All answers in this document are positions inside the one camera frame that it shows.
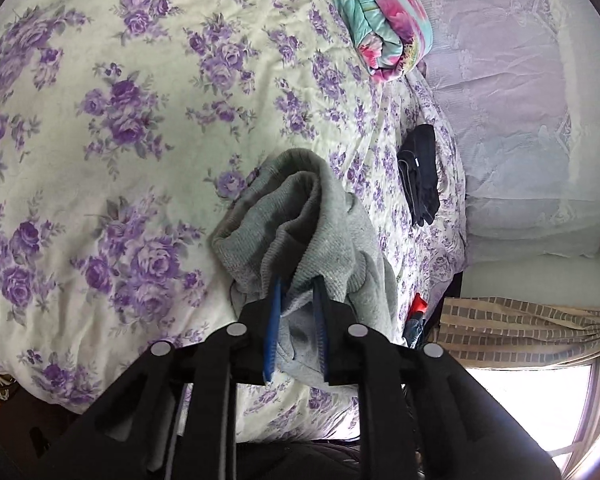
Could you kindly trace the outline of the grey fleece pants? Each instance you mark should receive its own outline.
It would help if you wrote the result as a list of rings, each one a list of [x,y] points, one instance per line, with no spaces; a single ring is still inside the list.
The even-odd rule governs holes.
[[[268,160],[218,224],[212,252],[236,285],[240,304],[260,299],[280,278],[286,288],[276,365],[325,388],[311,308],[312,281],[387,337],[398,329],[396,276],[370,216],[326,160],[292,148]]]

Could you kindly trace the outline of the blue denim jeans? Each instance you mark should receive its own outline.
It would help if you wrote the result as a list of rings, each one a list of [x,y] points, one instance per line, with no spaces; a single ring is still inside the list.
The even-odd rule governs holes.
[[[424,326],[425,321],[422,312],[415,312],[408,318],[403,331],[403,339],[407,348],[415,349],[417,347]]]

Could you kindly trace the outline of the red cloth item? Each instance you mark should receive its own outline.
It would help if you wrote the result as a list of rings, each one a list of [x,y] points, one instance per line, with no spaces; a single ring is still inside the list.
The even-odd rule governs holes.
[[[427,301],[420,296],[419,292],[416,292],[411,307],[408,309],[407,319],[411,321],[412,318],[422,318],[427,311]]]

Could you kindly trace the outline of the beige checkered curtain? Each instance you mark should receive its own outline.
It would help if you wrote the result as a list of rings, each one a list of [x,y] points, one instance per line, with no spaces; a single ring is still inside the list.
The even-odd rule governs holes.
[[[468,368],[580,365],[600,356],[600,308],[502,297],[448,298],[432,340]]]

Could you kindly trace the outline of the folded black pants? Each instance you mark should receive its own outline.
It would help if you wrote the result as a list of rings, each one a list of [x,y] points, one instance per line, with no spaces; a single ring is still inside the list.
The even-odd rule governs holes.
[[[415,226],[430,226],[440,207],[436,161],[436,135],[432,125],[418,125],[407,133],[398,151],[398,169]]]

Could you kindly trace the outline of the purple floral bed quilt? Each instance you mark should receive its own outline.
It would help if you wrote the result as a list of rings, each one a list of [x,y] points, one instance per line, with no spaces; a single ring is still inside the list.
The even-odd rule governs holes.
[[[440,207],[412,223],[398,151],[436,135]],[[234,321],[216,225],[264,162],[324,158],[398,289],[437,301],[466,260],[465,176],[420,63],[373,80],[332,0],[5,0],[0,373],[84,412],[154,341]]]

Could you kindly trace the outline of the folded teal pink floral blanket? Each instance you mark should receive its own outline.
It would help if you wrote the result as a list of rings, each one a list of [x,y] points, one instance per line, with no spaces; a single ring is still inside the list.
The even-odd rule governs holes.
[[[429,53],[434,33],[420,0],[332,0],[373,80],[390,81]]]

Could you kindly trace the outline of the lavender lace bed cover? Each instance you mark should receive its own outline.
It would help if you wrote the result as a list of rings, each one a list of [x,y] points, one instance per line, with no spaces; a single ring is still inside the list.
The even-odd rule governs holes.
[[[466,174],[473,262],[600,250],[600,14],[590,0],[422,0],[427,81]]]

